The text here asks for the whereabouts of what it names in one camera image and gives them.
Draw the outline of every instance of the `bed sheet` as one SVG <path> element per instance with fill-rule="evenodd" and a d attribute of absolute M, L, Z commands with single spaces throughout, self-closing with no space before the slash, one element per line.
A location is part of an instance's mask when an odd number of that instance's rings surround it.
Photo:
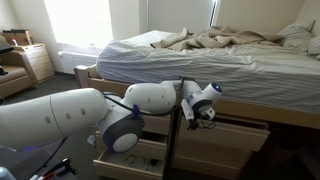
<path fill-rule="evenodd" d="M 260 44 L 182 51 L 149 46 L 170 34 L 111 42 L 97 59 L 97 72 L 128 83 L 192 77 L 202 88 L 218 83 L 226 98 L 320 112 L 320 62 L 307 53 Z"/>

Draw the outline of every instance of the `blue light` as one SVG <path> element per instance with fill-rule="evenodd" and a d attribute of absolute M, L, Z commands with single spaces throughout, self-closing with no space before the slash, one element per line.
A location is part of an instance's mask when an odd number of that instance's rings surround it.
<path fill-rule="evenodd" d="M 24 151 L 24 152 L 29 152 L 29 151 L 35 150 L 35 149 L 37 149 L 37 148 L 38 148 L 38 147 L 36 147 L 36 146 L 28 147 L 28 148 L 24 148 L 23 151 Z"/>

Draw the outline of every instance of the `box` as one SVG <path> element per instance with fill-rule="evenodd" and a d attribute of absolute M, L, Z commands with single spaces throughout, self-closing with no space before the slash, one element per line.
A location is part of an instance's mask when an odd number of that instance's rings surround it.
<path fill-rule="evenodd" d="M 11 29 L 3 30 L 4 37 L 7 43 L 13 46 L 32 45 L 33 39 L 30 30 L 26 29 Z"/>

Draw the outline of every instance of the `cable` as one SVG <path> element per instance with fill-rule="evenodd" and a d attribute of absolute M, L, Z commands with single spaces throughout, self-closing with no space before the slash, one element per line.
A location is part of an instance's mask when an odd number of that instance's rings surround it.
<path fill-rule="evenodd" d="M 0 104 L 0 106 L 3 106 L 3 105 L 6 103 L 6 99 L 5 99 L 4 97 L 2 97 L 2 96 L 0 96 L 0 99 L 2 99 L 2 100 L 3 100 L 3 103 L 2 103 L 2 104 Z"/>
<path fill-rule="evenodd" d="M 184 77 L 180 77 L 181 82 L 180 82 L 180 88 L 179 88 L 179 91 L 180 91 L 180 94 L 179 94 L 179 102 L 180 102 L 181 99 L 182 99 L 182 93 L 183 93 L 182 90 L 183 90 L 183 85 L 184 85 L 184 80 L 185 80 L 185 79 L 186 79 L 186 78 L 184 78 Z M 116 101 L 116 100 L 108 97 L 108 95 L 103 94 L 103 96 L 104 96 L 106 99 L 108 99 L 108 100 L 116 103 L 117 105 L 121 106 L 122 108 L 124 108 L 124 109 L 126 109 L 126 110 L 128 110 L 128 111 L 132 111 L 132 112 L 134 111 L 133 108 L 130 108 L 130 107 L 128 107 L 128 106 L 120 103 L 119 101 Z M 146 113 L 146 112 L 142 112 L 142 111 L 140 111 L 140 114 L 145 115 L 145 116 L 166 116 L 166 115 L 169 115 L 169 114 L 171 114 L 172 112 L 174 112 L 177 108 L 178 108 L 178 106 L 172 108 L 172 109 L 171 109 L 170 111 L 168 111 L 168 112 L 160 113 L 160 114 L 152 114 L 152 113 Z"/>
<path fill-rule="evenodd" d="M 203 127 L 198 127 L 199 129 L 213 129 L 216 127 L 216 124 L 217 124 L 217 121 L 212 121 L 209 125 L 205 126 L 201 116 L 200 116 L 200 121 Z"/>
<path fill-rule="evenodd" d="M 58 150 L 61 148 L 61 146 L 64 144 L 64 142 L 68 139 L 68 137 L 65 137 L 61 140 L 60 144 L 58 145 L 57 149 L 51 154 L 51 156 L 28 178 L 31 179 L 33 175 L 39 173 L 41 169 L 45 168 L 49 161 L 53 158 L 53 156 L 58 152 Z"/>
<path fill-rule="evenodd" d="M 132 112 L 134 111 L 133 108 L 130 108 L 130 107 L 128 107 L 128 106 L 120 103 L 119 101 L 116 101 L 116 100 L 108 97 L 108 95 L 104 95 L 104 97 L 105 97 L 106 99 L 108 99 L 108 100 L 116 103 L 117 105 L 121 106 L 122 108 L 124 108 L 124 109 L 126 109 L 126 110 L 128 110 L 128 111 L 132 111 Z M 142 111 L 140 111 L 140 114 L 145 115 L 145 116 L 166 116 L 166 115 L 171 114 L 173 111 L 175 111 L 176 108 L 172 108 L 170 111 L 165 112 L 165 113 L 160 113 L 160 114 L 152 114 L 152 113 L 146 113 L 146 112 L 142 112 Z"/>

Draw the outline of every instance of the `pillow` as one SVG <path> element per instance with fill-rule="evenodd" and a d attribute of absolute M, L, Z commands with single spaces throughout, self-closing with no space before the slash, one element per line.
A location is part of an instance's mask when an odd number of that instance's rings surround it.
<path fill-rule="evenodd" d="M 287 48 L 307 51 L 309 41 L 312 38 L 310 30 L 314 22 L 314 20 L 310 22 L 297 22 L 285 27 L 279 32 L 279 35 L 284 37 L 281 45 Z"/>
<path fill-rule="evenodd" d="M 312 38 L 308 44 L 308 54 L 317 55 L 320 54 L 320 36 Z"/>

